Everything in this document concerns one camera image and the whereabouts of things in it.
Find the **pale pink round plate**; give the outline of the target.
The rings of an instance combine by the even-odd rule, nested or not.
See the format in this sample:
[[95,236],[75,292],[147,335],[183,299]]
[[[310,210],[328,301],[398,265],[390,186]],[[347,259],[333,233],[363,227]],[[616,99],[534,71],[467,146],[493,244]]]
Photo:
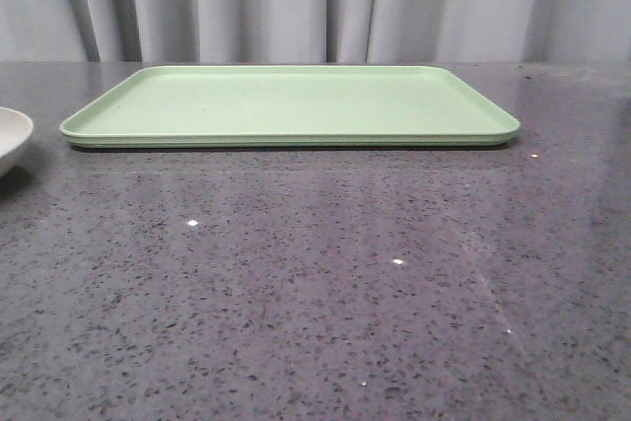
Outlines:
[[32,119],[18,111],[1,107],[0,176],[12,169],[24,154],[34,132]]

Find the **light green rectangular tray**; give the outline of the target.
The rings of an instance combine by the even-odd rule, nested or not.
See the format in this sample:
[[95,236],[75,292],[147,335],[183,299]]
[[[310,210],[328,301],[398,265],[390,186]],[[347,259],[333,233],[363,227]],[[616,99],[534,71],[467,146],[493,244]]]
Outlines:
[[60,124],[84,148],[492,146],[520,122],[429,66],[157,66]]

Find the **grey pleated curtain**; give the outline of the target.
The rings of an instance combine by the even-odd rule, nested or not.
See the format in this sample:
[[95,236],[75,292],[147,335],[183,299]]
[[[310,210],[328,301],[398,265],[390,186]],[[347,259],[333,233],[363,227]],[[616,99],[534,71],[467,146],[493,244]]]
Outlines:
[[630,0],[1,0],[5,61],[626,61]]

